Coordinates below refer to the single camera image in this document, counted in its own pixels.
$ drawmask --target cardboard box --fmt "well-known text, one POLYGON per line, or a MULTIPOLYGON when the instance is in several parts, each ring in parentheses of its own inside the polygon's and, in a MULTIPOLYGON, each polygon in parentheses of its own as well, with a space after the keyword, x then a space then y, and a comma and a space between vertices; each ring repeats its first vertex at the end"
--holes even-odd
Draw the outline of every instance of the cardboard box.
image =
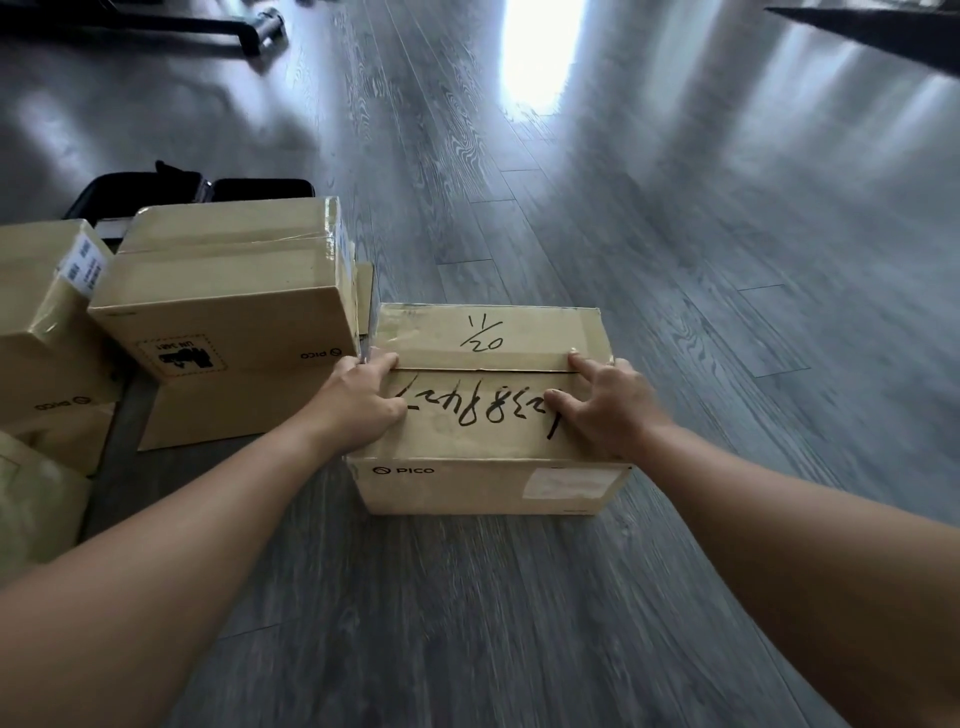
POLYGON ((347 458, 372 513, 592 515, 626 480, 542 399, 584 394, 571 348, 610 360, 597 309, 385 303, 373 344, 400 354, 384 395, 408 411, 347 458))
POLYGON ((0 432, 0 583, 77 543, 90 481, 0 432))
POLYGON ((90 303, 163 382, 327 366, 357 353, 337 198, 148 207, 90 303))
POLYGON ((54 410, 5 425, 4 431, 81 475, 93 475, 107 443, 116 405, 54 410))
POLYGON ((86 315, 111 258, 82 220, 0 228, 0 427, 119 398, 107 339, 86 315))
POLYGON ((257 435, 297 413, 332 367, 185 376, 160 386, 138 449, 257 435))

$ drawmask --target floorboard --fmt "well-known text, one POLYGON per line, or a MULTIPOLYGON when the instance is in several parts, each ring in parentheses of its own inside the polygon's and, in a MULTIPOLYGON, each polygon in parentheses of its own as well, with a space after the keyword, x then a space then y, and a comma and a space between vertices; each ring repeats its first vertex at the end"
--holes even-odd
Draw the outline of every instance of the floorboard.
MULTIPOLYGON (((289 45, 255 63, 0 38, 0 222, 157 158, 308 179, 376 302, 597 306, 683 425, 960 523, 956 80, 748 0, 275 4, 289 45)), ((135 452, 153 392, 87 536, 247 442, 135 452)), ((375 518, 339 462, 167 721, 248 724, 844 725, 642 475, 590 520, 375 518)))

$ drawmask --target gray wood floor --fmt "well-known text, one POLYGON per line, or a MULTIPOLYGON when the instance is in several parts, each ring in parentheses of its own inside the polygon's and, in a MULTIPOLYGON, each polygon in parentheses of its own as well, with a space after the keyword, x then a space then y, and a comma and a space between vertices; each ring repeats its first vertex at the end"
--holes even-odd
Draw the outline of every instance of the gray wood floor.
MULTIPOLYGON (((305 177, 380 300, 600 306, 684 425, 960 522, 957 82, 750 0, 278 4, 254 65, 0 39, 0 221, 156 158, 305 177)), ((134 454, 151 393, 90 533, 243 444, 134 454)), ((372 518, 331 464, 168 725, 843 722, 641 476, 592 520, 372 518)))

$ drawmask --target white label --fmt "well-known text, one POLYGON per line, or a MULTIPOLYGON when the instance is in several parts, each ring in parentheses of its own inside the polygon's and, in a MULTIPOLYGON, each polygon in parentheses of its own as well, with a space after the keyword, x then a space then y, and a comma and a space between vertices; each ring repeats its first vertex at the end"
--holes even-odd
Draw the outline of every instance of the white label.
POLYGON ((83 232, 78 232, 70 252, 57 266, 57 273, 84 296, 90 298, 106 267, 107 258, 104 254, 83 232))
POLYGON ((523 497, 544 500, 603 497, 623 473, 612 468, 537 468, 527 480, 523 497))

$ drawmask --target hand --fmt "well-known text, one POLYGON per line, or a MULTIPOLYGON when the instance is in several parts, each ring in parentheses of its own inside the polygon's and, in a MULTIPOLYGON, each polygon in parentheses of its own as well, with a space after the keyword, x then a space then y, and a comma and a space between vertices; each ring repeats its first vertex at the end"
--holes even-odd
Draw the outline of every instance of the hand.
POLYGON ((593 443, 636 462, 650 429, 673 426, 673 420, 657 402, 650 382, 635 372, 626 359, 600 364, 572 352, 569 361, 589 383, 590 398, 579 401, 567 392, 548 389, 543 399, 593 443))
POLYGON ((344 356, 330 379, 288 424, 302 428, 315 447, 331 454, 351 452, 373 442, 407 415, 403 397, 380 397, 380 383, 398 361, 396 353, 378 349, 371 351, 367 364, 355 356, 344 356))

